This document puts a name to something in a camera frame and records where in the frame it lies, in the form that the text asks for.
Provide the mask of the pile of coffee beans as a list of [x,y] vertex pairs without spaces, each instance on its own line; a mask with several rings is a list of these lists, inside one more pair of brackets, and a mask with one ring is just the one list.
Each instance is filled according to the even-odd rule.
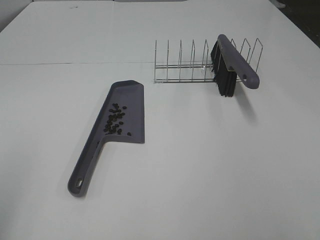
[[126,135],[132,136],[130,131],[125,131],[125,118],[127,114],[128,106],[119,105],[118,103],[112,103],[111,107],[107,110],[107,120],[103,128],[103,133],[107,135]]

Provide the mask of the grey plastic dustpan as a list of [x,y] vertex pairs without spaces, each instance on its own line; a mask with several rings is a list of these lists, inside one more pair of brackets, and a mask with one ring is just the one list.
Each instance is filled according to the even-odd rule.
[[67,183],[77,198],[87,194],[100,152],[109,142],[145,143],[144,85],[135,80],[113,83]]

